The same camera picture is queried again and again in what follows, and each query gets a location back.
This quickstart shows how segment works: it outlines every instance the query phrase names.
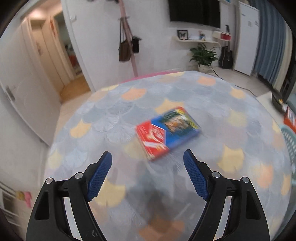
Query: teal plastic basket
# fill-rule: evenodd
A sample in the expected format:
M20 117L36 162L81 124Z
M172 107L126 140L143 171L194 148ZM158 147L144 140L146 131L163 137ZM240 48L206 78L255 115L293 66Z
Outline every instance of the teal plastic basket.
M295 171L296 171L296 134L295 132L286 125L280 126L281 131L284 135L286 145L289 151L290 161L292 165L292 184L296 185L296 179L295 179Z

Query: picture frame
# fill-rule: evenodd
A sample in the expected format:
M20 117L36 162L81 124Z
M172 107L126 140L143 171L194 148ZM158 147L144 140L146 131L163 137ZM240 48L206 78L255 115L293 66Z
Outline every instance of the picture frame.
M177 36L180 40L188 40L188 30L177 30Z

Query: blue curtain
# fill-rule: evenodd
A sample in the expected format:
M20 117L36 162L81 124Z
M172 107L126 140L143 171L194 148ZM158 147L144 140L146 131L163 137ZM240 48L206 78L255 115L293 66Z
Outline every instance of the blue curtain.
M273 83L279 73L286 42L286 26L278 10L267 0L251 0L259 10L260 34L254 71Z

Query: small potted plant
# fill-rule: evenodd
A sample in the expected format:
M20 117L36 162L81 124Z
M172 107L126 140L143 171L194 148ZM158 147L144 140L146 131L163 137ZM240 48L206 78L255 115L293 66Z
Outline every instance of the small potted plant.
M204 43L199 43L197 48L190 49L193 54L190 61L194 60L197 62L199 72L207 73L211 63L218 59L216 52L212 51L213 49L207 50Z

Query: refrigerator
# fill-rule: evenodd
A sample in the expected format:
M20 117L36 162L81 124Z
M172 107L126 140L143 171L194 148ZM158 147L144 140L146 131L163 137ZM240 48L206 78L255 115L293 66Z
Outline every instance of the refrigerator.
M242 2L237 9L237 48L233 69L250 76L259 41L259 10Z

